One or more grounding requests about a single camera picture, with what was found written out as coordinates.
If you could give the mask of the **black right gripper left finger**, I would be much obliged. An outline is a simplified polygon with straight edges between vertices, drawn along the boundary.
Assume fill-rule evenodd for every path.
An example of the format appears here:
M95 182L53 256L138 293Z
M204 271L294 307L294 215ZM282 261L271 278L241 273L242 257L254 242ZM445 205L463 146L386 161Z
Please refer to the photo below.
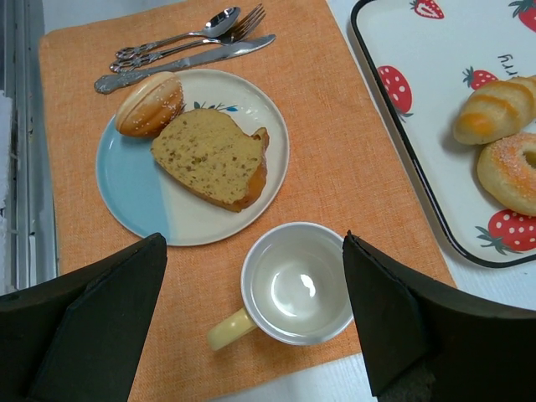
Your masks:
M1 298L3 401L126 401L161 290L155 233Z

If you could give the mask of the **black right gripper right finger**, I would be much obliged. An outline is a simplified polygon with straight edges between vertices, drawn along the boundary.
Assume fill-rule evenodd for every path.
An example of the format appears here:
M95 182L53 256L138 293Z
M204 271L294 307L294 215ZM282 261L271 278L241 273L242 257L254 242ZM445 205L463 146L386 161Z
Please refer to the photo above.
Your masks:
M378 400L534 400L534 311L459 291L354 234L343 264Z

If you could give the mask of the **speckled toast bread slice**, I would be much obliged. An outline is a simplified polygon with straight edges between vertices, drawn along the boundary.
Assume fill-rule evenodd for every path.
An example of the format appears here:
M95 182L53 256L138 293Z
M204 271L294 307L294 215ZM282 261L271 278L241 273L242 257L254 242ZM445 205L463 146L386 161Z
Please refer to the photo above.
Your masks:
M195 109L174 118L153 140L158 165L190 193L239 212L260 196L267 181L268 131L248 135L231 116Z

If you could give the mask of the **orange oval bun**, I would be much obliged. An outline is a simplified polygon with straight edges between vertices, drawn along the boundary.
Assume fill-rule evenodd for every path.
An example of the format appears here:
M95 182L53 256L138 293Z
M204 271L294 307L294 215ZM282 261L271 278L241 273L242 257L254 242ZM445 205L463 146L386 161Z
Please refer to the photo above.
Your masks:
M115 129L127 137L155 137L183 109L178 75L160 72L140 82L115 116Z

